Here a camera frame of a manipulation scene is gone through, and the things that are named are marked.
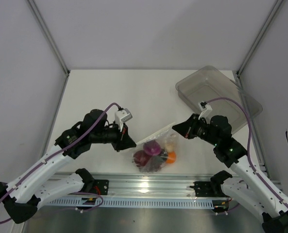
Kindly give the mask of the small beige mushroom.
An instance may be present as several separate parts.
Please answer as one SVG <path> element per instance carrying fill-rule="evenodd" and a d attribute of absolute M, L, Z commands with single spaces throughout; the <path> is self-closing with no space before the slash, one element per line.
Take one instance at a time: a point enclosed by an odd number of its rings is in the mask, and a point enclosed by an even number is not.
<path fill-rule="evenodd" d="M 165 140 L 164 148 L 168 153 L 175 151 L 176 147 L 177 147 L 177 141 L 176 140 L 171 139 L 171 138 L 168 138 Z"/>

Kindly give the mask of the red grape bunch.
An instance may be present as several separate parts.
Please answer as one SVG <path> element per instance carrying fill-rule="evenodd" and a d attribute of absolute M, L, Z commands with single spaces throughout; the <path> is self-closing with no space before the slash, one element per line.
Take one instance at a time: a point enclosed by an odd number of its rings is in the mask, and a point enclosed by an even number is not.
<path fill-rule="evenodd" d="M 139 169 L 139 171 L 143 173 L 158 172 L 164 167 L 166 160 L 167 157 L 165 156 L 153 156 L 145 166 Z"/>

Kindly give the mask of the purple onion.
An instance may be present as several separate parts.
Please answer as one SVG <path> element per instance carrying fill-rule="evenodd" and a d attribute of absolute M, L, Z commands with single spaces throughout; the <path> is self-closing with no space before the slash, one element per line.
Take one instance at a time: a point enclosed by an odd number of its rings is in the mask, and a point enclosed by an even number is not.
<path fill-rule="evenodd" d="M 155 140 L 146 142 L 143 145 L 143 150 L 150 156 L 157 156 L 161 152 L 161 146 Z"/>

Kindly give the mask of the clear zip top bag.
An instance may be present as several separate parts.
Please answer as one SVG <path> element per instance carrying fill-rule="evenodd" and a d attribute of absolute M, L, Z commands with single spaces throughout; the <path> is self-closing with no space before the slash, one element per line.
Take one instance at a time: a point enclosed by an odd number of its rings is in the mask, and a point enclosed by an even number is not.
<path fill-rule="evenodd" d="M 131 150 L 132 163 L 140 173 L 157 173 L 176 162 L 178 134 L 172 129 L 174 125 L 156 131 Z"/>

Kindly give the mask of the dark red apple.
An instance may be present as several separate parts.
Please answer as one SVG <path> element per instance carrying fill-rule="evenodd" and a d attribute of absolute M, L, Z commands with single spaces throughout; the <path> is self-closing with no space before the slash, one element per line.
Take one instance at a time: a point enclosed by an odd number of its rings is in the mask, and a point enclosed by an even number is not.
<path fill-rule="evenodd" d="M 148 155 L 144 150 L 139 150 L 133 155 L 133 160 L 137 167 L 145 166 L 150 158 L 151 156 Z"/>

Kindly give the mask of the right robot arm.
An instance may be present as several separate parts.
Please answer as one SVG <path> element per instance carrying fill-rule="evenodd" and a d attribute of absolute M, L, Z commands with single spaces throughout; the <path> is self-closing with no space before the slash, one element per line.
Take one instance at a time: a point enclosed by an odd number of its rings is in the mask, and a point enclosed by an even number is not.
<path fill-rule="evenodd" d="M 234 198 L 260 221 L 265 232 L 288 233 L 288 197 L 249 162 L 247 150 L 232 137 L 227 117 L 217 115 L 206 122 L 192 114 L 172 129 L 184 138 L 197 137 L 213 145 L 217 159 L 240 177 L 237 180 L 224 170 L 215 174 L 210 184 L 214 195 Z"/>

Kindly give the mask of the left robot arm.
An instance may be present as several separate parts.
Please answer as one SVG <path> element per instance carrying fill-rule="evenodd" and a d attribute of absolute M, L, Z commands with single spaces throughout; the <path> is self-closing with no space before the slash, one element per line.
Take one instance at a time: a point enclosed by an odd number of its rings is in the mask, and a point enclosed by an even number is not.
<path fill-rule="evenodd" d="M 82 121 L 65 130 L 49 152 L 25 173 L 12 182 L 0 182 L 0 200 L 10 219 L 16 224 L 23 223 L 46 203 L 67 194 L 100 195 L 97 181 L 85 168 L 54 183 L 47 181 L 59 169 L 89 151 L 92 144 L 110 144 L 116 152 L 136 147 L 126 125 L 131 118 L 128 109 L 119 108 L 114 122 L 109 124 L 106 111 L 93 109 Z"/>

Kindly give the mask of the orange fruit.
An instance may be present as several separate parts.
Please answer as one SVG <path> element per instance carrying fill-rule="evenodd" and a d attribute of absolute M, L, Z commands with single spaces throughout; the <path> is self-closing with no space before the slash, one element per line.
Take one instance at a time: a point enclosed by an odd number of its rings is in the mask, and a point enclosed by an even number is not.
<path fill-rule="evenodd" d="M 166 164 L 173 164 L 176 162 L 176 158 L 177 158 L 177 155 L 176 155 L 175 151 L 168 152 L 168 156 L 166 158 L 165 163 Z"/>

